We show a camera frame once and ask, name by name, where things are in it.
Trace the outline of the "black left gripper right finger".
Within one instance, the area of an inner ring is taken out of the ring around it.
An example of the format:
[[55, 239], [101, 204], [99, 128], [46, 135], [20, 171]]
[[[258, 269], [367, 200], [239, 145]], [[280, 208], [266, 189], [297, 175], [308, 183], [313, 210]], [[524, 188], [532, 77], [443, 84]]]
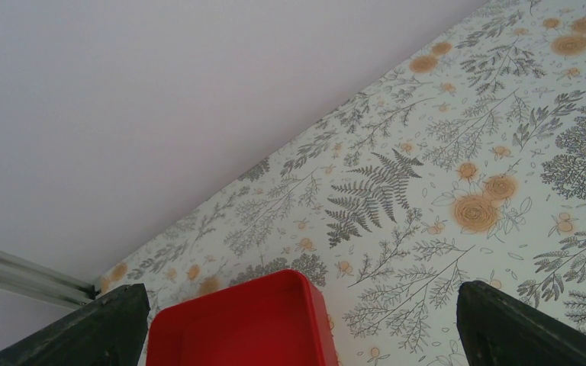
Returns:
[[586, 335], [482, 281], [459, 287], [456, 326], [470, 365], [586, 365]]

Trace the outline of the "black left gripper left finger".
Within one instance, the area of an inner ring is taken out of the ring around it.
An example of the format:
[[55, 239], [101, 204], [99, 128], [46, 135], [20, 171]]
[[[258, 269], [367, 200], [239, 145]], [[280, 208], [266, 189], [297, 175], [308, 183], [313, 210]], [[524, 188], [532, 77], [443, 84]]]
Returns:
[[137, 365], [150, 304], [124, 285], [0, 351], [0, 365]]

